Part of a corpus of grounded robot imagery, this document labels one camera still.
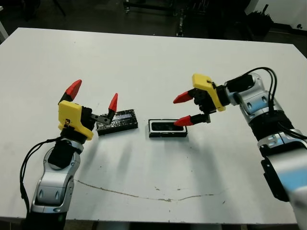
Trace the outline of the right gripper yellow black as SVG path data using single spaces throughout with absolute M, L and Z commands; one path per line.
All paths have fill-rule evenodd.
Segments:
M 216 86 L 212 79 L 202 74 L 192 75 L 193 89 L 178 95 L 173 103 L 184 103 L 193 99 L 202 114 L 185 116 L 174 122 L 175 126 L 192 126 L 198 123 L 210 123 L 210 114 L 225 111 L 228 97 L 224 86 Z

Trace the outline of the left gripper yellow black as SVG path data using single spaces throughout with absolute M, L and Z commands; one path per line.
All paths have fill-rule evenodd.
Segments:
M 82 80 L 75 81 L 61 97 L 61 102 L 59 103 L 59 129 L 61 130 L 61 137 L 83 144 L 93 138 L 93 128 L 96 122 L 106 125 L 112 122 L 117 111 L 118 93 L 113 96 L 107 115 L 95 115 L 92 114 L 91 108 L 72 102 L 81 84 Z

